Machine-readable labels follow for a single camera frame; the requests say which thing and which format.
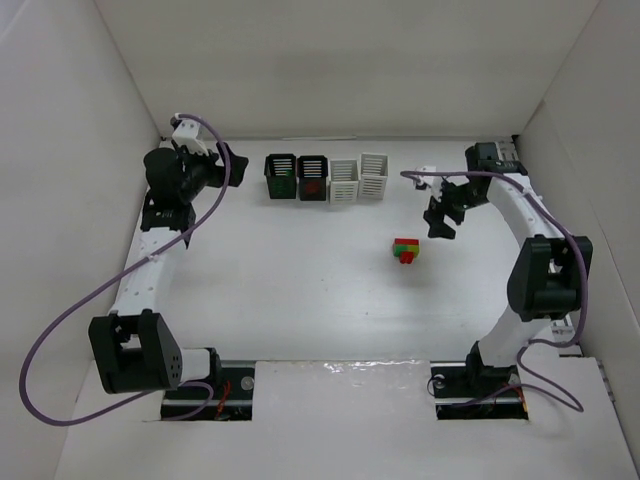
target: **small basket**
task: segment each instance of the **small basket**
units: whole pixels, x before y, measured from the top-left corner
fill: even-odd
[[[360,157],[360,189],[361,198],[382,200],[387,186],[389,173],[389,157],[378,153],[363,153]]]
[[[323,202],[327,199],[329,166],[324,155],[298,157],[300,200]]]
[[[353,203],[358,199],[358,161],[331,160],[330,203]]]
[[[273,153],[264,161],[269,197],[296,198],[296,156],[291,153]]]

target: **black basket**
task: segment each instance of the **black basket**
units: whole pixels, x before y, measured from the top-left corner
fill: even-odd
[[[329,167],[324,155],[298,157],[300,200],[320,201],[327,199],[327,176]]]
[[[291,153],[272,153],[264,161],[269,197],[296,198],[296,156]]]

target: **white basket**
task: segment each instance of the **white basket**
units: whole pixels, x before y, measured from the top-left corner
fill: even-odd
[[[363,153],[360,156],[360,191],[363,198],[382,200],[387,186],[389,157],[379,153]]]
[[[329,203],[353,203],[358,198],[358,161],[331,160]]]

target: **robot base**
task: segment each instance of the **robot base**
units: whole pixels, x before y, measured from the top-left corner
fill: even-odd
[[[214,396],[204,410],[186,421],[251,420],[254,379],[255,362],[223,361],[217,375],[197,380],[211,385]],[[226,398],[225,385],[231,387]],[[207,392],[202,388],[180,387],[177,390],[168,390],[162,400],[160,417],[165,419],[189,413],[202,405],[206,398]],[[218,406],[223,398],[223,408],[219,412]]]
[[[515,366],[484,366],[477,343],[467,355],[465,362],[431,362],[431,380],[428,388],[435,397],[438,419],[528,419],[526,405],[515,390],[468,407],[459,406],[499,390],[509,384],[512,376],[516,374]]]

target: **robotic arm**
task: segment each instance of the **robotic arm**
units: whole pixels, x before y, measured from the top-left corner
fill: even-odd
[[[191,202],[205,186],[222,186],[225,168],[218,154],[208,150],[200,124],[175,120],[171,148],[156,148],[144,158],[149,190],[142,208],[140,250],[149,257],[195,223]],[[242,183],[247,158],[231,157],[229,185]],[[89,326],[89,339],[106,392],[172,390],[188,380],[207,378],[217,385],[220,357],[215,349],[180,348],[162,317],[171,277],[189,248],[184,242],[163,252],[133,272],[116,302]]]
[[[514,155],[505,158],[495,143],[477,143],[465,152],[468,171],[494,172],[512,177],[534,194],[527,171]],[[424,167],[422,171],[433,171]],[[512,185],[491,177],[468,177],[463,185],[442,178],[428,183],[414,180],[416,189],[431,187],[424,219],[430,238],[454,239],[455,230],[445,218],[460,225],[465,212],[492,203],[502,214],[520,246],[520,254],[507,283],[508,306],[495,327],[476,342],[465,365],[457,372],[458,387],[464,396],[489,394],[516,371],[516,357],[527,342],[551,320],[564,318],[580,308],[580,278],[573,251],[564,236]],[[593,248],[587,237],[574,237],[584,258],[587,272]],[[460,396],[460,391],[453,396]]]

